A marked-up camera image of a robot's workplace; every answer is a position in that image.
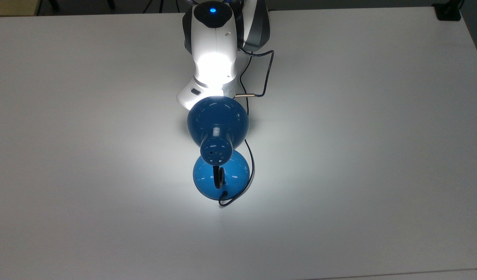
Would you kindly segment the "dark robot gripper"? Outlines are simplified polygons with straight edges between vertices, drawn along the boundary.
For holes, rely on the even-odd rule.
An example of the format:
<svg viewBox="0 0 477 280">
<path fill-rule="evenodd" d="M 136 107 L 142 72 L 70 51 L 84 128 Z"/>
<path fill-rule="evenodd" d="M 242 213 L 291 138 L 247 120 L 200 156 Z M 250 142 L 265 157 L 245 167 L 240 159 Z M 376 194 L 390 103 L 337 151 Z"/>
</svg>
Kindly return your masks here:
<svg viewBox="0 0 477 280">
<path fill-rule="evenodd" d="M 192 77 L 187 85 L 177 95 L 177 101 L 187 110 L 190 110 L 197 102 L 207 97 L 228 97 L 236 96 L 237 80 L 233 79 L 226 84 L 204 84 Z"/>
</svg>

